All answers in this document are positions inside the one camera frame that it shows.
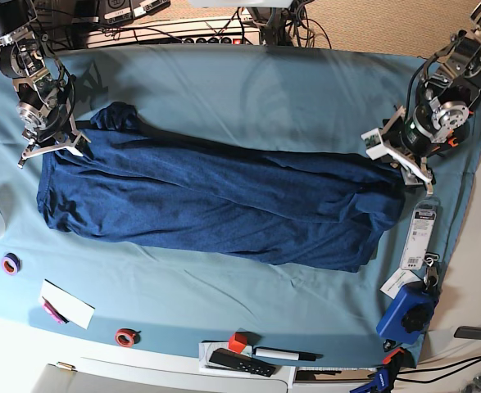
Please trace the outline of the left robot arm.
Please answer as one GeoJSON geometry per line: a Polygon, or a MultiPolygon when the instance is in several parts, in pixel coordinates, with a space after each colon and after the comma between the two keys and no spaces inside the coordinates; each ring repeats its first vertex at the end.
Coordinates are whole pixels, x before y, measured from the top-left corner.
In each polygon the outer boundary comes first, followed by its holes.
{"type": "Polygon", "coordinates": [[[474,28],[459,31],[421,69],[415,109],[401,132],[415,160],[457,147],[469,135],[467,121],[481,102],[481,2],[470,19],[474,28]]]}

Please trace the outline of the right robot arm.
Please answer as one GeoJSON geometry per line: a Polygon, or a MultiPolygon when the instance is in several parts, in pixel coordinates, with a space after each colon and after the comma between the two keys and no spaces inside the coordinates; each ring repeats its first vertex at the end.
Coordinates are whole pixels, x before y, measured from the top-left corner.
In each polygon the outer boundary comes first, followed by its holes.
{"type": "Polygon", "coordinates": [[[0,1],[0,71],[19,98],[26,138],[42,145],[76,134],[75,78],[48,46],[48,36],[34,30],[37,21],[33,2],[0,1]]]}

